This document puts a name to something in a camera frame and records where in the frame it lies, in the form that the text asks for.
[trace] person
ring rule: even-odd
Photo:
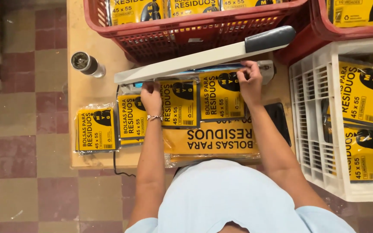
[[[214,159],[182,168],[165,192],[161,120],[151,117],[126,233],[355,232],[310,187],[267,114],[257,63],[243,61],[242,65],[237,78],[266,175],[237,162]],[[141,100],[148,115],[161,115],[158,83],[143,83]]]

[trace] bracelet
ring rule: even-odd
[[[151,116],[151,115],[148,115],[148,118],[146,119],[147,121],[150,119],[150,120],[153,120],[155,118],[159,118],[161,119],[161,122],[163,121],[163,118],[162,118],[162,114],[160,114],[159,116]]]

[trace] white plastic crate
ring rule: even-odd
[[[373,38],[332,42],[289,68],[296,156],[303,174],[348,202],[373,202],[373,183],[349,180],[339,87],[338,55],[363,53],[373,53]],[[324,140],[323,99],[329,99],[333,143]]]

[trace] checkered tile floor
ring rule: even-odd
[[[69,168],[65,2],[2,2],[8,12],[1,22],[0,232],[123,232],[135,178]],[[373,232],[373,203],[347,203],[314,188],[355,230]]]

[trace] table surface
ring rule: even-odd
[[[74,70],[70,64],[68,66],[70,164],[74,169],[111,168],[113,167],[112,153],[79,156],[74,152],[76,140],[74,118],[77,110],[88,104],[115,102],[117,84],[113,82],[113,76],[117,72],[131,69],[134,64],[126,59],[124,52],[112,40],[101,37],[87,26],[82,0],[67,1],[67,32],[68,60],[76,51],[84,51],[106,66],[106,76],[103,78],[83,75]],[[251,57],[249,60],[272,58],[272,54],[269,53]],[[292,150],[295,151],[288,69],[276,62],[275,66],[277,74],[267,85],[263,86],[262,99],[265,104],[282,102],[292,141]],[[118,168],[137,167],[140,152],[141,146],[119,150],[116,153],[116,166]]]

